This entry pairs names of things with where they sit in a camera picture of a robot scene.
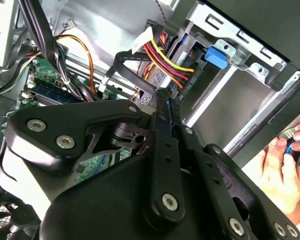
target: screw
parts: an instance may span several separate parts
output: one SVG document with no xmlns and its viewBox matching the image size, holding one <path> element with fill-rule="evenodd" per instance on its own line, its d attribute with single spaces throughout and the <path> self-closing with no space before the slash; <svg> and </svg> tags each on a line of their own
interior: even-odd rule
<svg viewBox="0 0 300 240">
<path fill-rule="evenodd" d="M 291 233 L 291 235 L 295 238 L 298 237 L 298 233 L 297 231 L 292 227 L 290 226 L 289 224 L 286 225 L 286 228 L 288 229 L 288 231 Z"/>
<path fill-rule="evenodd" d="M 193 131 L 189 127 L 186 127 L 185 130 L 187 131 L 188 134 L 192 134 L 193 133 Z"/>
<path fill-rule="evenodd" d="M 245 234 L 244 227 L 241 225 L 241 223 L 235 219 L 235 218 L 230 218 L 229 220 L 230 227 L 232 230 L 239 236 L 243 236 Z"/>
<path fill-rule="evenodd" d="M 39 119 L 32 119 L 28 121 L 26 123 L 26 126 L 28 127 L 28 129 L 35 132 L 42 132 L 47 128 L 47 125 Z"/>
<path fill-rule="evenodd" d="M 75 140 L 67 135 L 58 136 L 56 144 L 62 149 L 72 149 L 75 146 Z"/>
<path fill-rule="evenodd" d="M 220 149 L 217 148 L 216 146 L 213 147 L 213 150 L 214 150 L 217 154 L 220 154 L 220 153 L 221 153 L 221 152 L 220 152 Z"/>
<path fill-rule="evenodd" d="M 176 211 L 178 209 L 176 198 L 169 193 L 165 193 L 162 196 L 162 203 L 170 211 Z"/>
<path fill-rule="evenodd" d="M 132 112 L 134 112 L 134 113 L 137 112 L 137 109 L 136 109 L 134 106 L 129 106 L 129 109 L 130 109 Z"/>
<path fill-rule="evenodd" d="M 276 230 L 282 237 L 285 237 L 285 236 L 286 236 L 286 231 L 282 228 L 282 226 L 280 226 L 279 223 L 275 222 L 273 225 L 274 225 L 275 230 Z"/>
</svg>

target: wire bundle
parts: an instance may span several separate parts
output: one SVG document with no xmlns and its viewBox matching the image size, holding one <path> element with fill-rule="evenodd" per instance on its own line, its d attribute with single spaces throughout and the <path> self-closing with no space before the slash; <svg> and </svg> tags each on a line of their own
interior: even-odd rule
<svg viewBox="0 0 300 240">
<path fill-rule="evenodd" d="M 160 35 L 160 41 L 165 45 L 167 44 L 167 38 L 165 34 Z M 155 65 L 158 67 L 162 72 L 164 72 L 167 76 L 169 76 L 175 84 L 179 88 L 183 88 L 182 84 L 180 83 L 179 79 L 183 79 L 185 81 L 189 80 L 189 77 L 187 76 L 189 73 L 193 73 L 194 70 L 192 68 L 186 68 L 182 66 L 178 66 L 171 62 L 170 59 L 168 59 L 163 51 L 158 47 L 155 40 L 152 38 L 151 42 L 146 43 L 144 45 L 144 49 L 146 51 L 146 54 L 151 59 L 152 63 L 150 63 L 144 71 L 143 77 L 145 80 L 148 79 L 149 74 L 151 72 L 151 69 Z"/>
<path fill-rule="evenodd" d="M 67 70 L 66 56 L 62 47 L 57 43 L 55 37 L 52 35 L 49 23 L 46 19 L 44 11 L 38 0 L 18 0 L 20 11 L 22 13 L 25 25 L 36 43 L 42 56 L 52 65 L 56 72 L 61 76 L 63 83 L 67 86 L 69 91 L 78 99 L 85 102 L 92 102 L 99 100 L 96 96 L 96 90 L 93 83 L 93 63 L 92 57 L 87 46 L 76 36 L 65 35 L 57 36 L 57 39 L 72 38 L 79 42 L 85 49 L 89 58 L 90 69 L 90 89 L 83 83 L 73 77 Z"/>
</svg>

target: orange wire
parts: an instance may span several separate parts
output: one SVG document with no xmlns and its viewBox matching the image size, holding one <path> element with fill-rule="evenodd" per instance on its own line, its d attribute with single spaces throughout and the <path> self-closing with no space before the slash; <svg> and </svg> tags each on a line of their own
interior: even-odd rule
<svg viewBox="0 0 300 240">
<path fill-rule="evenodd" d="M 175 82 L 175 84 L 177 84 L 178 85 L 178 87 L 179 88 L 183 88 L 182 87 L 182 85 L 181 85 L 181 83 L 180 82 L 178 82 L 178 80 L 177 79 L 175 79 L 173 76 L 171 76 L 166 70 L 164 70 L 159 64 L 157 64 L 156 62 L 155 62 L 155 60 L 154 60 L 154 58 L 151 56 L 151 54 L 150 54 L 150 52 L 148 51 L 148 49 L 145 47 L 144 48 L 145 49 L 145 51 L 146 51 L 146 54 L 149 56 L 149 58 L 151 59 L 151 61 L 162 71 L 162 72 L 164 72 L 167 76 L 169 76 L 169 78 L 171 78 L 172 79 L 172 81 L 174 81 Z"/>
<path fill-rule="evenodd" d="M 96 94 L 96 88 L 94 86 L 94 62 L 92 60 L 92 56 L 89 52 L 89 49 L 87 48 L 87 46 L 84 44 L 83 41 L 81 41 L 80 38 L 78 38 L 77 36 L 75 35 L 70 35 L 70 34 L 66 34 L 66 35 L 61 35 L 60 37 L 58 37 L 58 39 L 63 39 L 63 38 L 71 38 L 75 41 L 77 41 L 78 43 L 81 44 L 81 46 L 83 47 L 83 49 L 85 50 L 87 56 L 88 56 L 88 59 L 89 59 L 89 70 L 90 70 L 90 79 L 89 79 L 89 82 L 90 82 L 90 88 L 91 88 L 91 92 L 93 94 Z"/>
</svg>

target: yellow wire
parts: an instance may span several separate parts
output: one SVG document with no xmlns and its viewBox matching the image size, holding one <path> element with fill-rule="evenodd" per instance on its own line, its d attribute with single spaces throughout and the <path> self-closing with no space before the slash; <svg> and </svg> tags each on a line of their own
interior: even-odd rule
<svg viewBox="0 0 300 240">
<path fill-rule="evenodd" d="M 148 51 L 148 49 L 146 47 L 144 49 L 146 51 L 146 54 L 149 56 L 149 58 L 151 59 L 151 61 L 154 63 L 154 65 L 156 65 L 162 72 L 164 72 L 167 76 L 169 76 L 169 78 L 171 78 L 172 81 L 174 81 L 175 84 L 177 84 L 178 87 L 182 89 L 183 87 L 182 87 L 181 83 L 176 78 L 174 78 L 171 74 L 169 74 L 166 70 L 164 70 L 159 64 L 156 63 L 156 61 L 151 56 L 150 52 Z"/>
<path fill-rule="evenodd" d="M 179 69 L 179 70 L 182 70 L 182 71 L 185 71 L 185 72 L 191 72 L 191 73 L 193 73 L 193 72 L 195 71 L 195 70 L 193 70 L 193 69 L 191 69 L 191 68 L 185 68 L 185 67 L 182 67 L 182 66 L 178 66 L 178 65 L 174 64 L 172 61 L 170 61 L 170 59 L 167 58 L 167 57 L 163 54 L 162 51 L 160 51 L 160 49 L 159 49 L 158 45 L 156 44 L 154 38 L 151 39 L 151 43 L 152 43 L 152 45 L 154 46 L 154 49 L 156 50 L 156 52 L 157 52 L 158 54 L 160 54 L 160 56 L 161 56 L 168 64 L 170 64 L 170 65 L 173 66 L 174 68 Z"/>
</svg>

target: cable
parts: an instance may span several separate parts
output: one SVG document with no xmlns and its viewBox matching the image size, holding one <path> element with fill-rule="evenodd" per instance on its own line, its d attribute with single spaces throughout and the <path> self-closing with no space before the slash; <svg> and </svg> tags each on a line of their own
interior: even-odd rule
<svg viewBox="0 0 300 240">
<path fill-rule="evenodd" d="M 144 79 L 142 79 L 141 77 L 139 77 L 137 74 L 135 74 L 133 71 L 131 71 L 128 67 L 126 67 L 123 62 L 122 59 L 128 59 L 129 56 L 133 56 L 131 50 L 129 51 L 122 51 L 122 52 L 118 52 L 115 57 L 114 57 L 114 61 L 113 61 L 113 67 L 114 69 L 125 79 L 127 79 L 129 82 L 131 82 L 132 84 L 134 84 L 137 88 L 141 89 L 142 91 L 154 96 L 155 95 L 155 91 L 156 91 L 156 87 L 151 85 L 150 83 L 146 82 Z"/>
<path fill-rule="evenodd" d="M 162 51 L 160 51 L 158 45 L 156 44 L 155 40 L 152 38 L 151 39 L 151 43 L 154 47 L 154 49 L 156 50 L 156 52 L 158 54 L 160 54 L 160 56 L 168 63 L 170 64 L 172 67 L 174 67 L 175 69 L 181 70 L 181 71 L 185 71 L 185 72 L 191 72 L 193 73 L 195 70 L 191 69 L 191 68 L 186 68 L 186 67 L 182 67 L 182 66 L 178 66 L 176 64 L 174 64 L 169 58 L 167 58 Z"/>
<path fill-rule="evenodd" d="M 100 168 L 100 166 L 105 162 L 107 156 L 108 156 L 107 154 L 104 154 L 104 155 L 102 156 L 100 162 L 98 163 L 98 165 L 96 166 L 96 168 L 95 168 L 95 170 L 94 170 L 94 174 L 93 174 L 93 175 L 96 175 L 96 174 L 99 172 L 99 168 Z"/>
<path fill-rule="evenodd" d="M 153 62 L 153 63 L 154 63 L 154 64 L 155 64 L 162 72 L 164 72 L 169 78 L 171 78 L 172 81 L 174 81 L 175 84 L 177 84 L 179 88 L 182 89 L 183 86 L 181 85 L 181 83 L 178 82 L 178 80 L 175 79 L 170 73 L 168 73 L 166 70 L 164 70 L 164 69 L 156 62 L 156 60 L 155 60 L 154 58 L 152 58 L 152 56 L 150 55 L 150 52 L 149 52 L 148 48 L 145 47 L 144 49 L 145 49 L 146 53 L 149 55 L 149 57 L 150 57 L 150 59 L 152 60 L 152 62 Z"/>
<path fill-rule="evenodd" d="M 161 7 L 161 5 L 160 5 L 160 3 L 159 3 L 158 0 L 155 0 L 155 2 L 156 2 L 156 4 L 158 5 L 158 7 L 159 7 L 159 9 L 160 9 L 160 12 L 161 12 L 161 14 L 162 14 L 162 17 L 163 17 L 163 20 L 164 20 L 165 24 L 167 24 L 168 21 L 167 21 L 167 18 L 166 18 L 166 15 L 165 15 L 164 10 L 162 9 L 162 7 Z"/>
<path fill-rule="evenodd" d="M 89 49 L 84 44 L 84 42 L 80 38 L 78 38 L 77 36 L 75 36 L 75 35 L 66 34 L 66 35 L 57 36 L 58 40 L 64 39 L 64 38 L 70 38 L 70 39 L 73 39 L 73 40 L 77 41 L 79 44 L 81 44 L 81 46 L 85 50 L 85 52 L 86 52 L 86 54 L 88 56 L 88 59 L 89 59 L 89 70 L 90 70 L 89 83 L 90 83 L 90 89 L 91 89 L 91 92 L 93 94 L 96 94 L 96 89 L 95 89 L 95 85 L 94 85 L 94 63 L 93 63 L 93 59 L 92 59 L 92 56 L 91 56 L 91 53 L 90 53 Z"/>
<path fill-rule="evenodd" d="M 148 49 L 148 51 L 152 54 L 152 56 L 156 59 L 156 61 L 159 62 L 159 64 L 161 64 L 167 71 L 169 71 L 169 73 L 173 74 L 173 75 L 176 75 L 184 80 L 189 80 L 188 77 L 182 75 L 181 73 L 179 72 L 176 72 L 175 70 L 173 70 L 170 66 L 168 66 L 164 61 L 162 61 L 155 53 L 155 51 L 150 47 L 150 45 L 148 43 L 146 43 L 144 45 L 145 48 Z"/>
</svg>

